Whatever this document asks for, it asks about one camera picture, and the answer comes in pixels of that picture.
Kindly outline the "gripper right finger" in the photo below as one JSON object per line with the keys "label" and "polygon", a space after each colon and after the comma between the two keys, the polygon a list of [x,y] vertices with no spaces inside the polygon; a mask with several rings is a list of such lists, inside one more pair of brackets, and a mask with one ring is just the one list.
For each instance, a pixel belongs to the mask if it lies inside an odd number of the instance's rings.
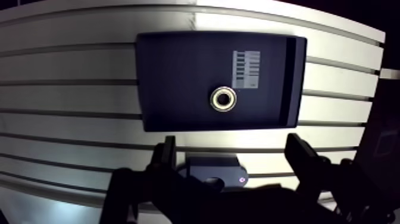
{"label": "gripper right finger", "polygon": [[308,142],[295,133],[287,135],[285,158],[299,180],[296,192],[318,201],[329,191],[336,207],[330,216],[339,223],[393,223],[395,203],[379,190],[358,163],[344,158],[333,164],[318,155]]}

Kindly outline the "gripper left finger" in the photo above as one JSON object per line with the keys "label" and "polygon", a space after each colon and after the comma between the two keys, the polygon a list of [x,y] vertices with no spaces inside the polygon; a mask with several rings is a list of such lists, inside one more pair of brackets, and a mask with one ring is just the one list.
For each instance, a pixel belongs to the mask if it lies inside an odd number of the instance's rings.
{"label": "gripper left finger", "polygon": [[176,138],[167,136],[155,146],[145,170],[113,171],[99,222],[137,223],[143,203],[152,203],[172,223],[192,222],[192,193],[200,183],[183,178],[175,166]]}

